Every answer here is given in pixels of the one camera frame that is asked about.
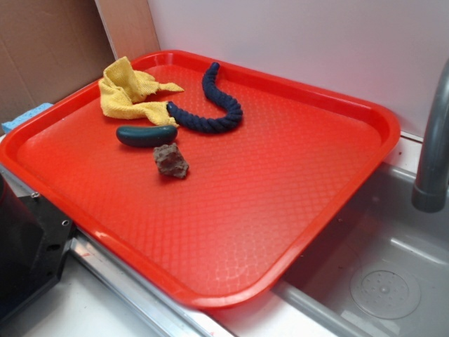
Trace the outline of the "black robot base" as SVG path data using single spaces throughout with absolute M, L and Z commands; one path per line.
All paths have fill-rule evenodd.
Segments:
M 19 197 L 1 178 L 1 323 L 60 281 L 74 231 L 47 198 Z

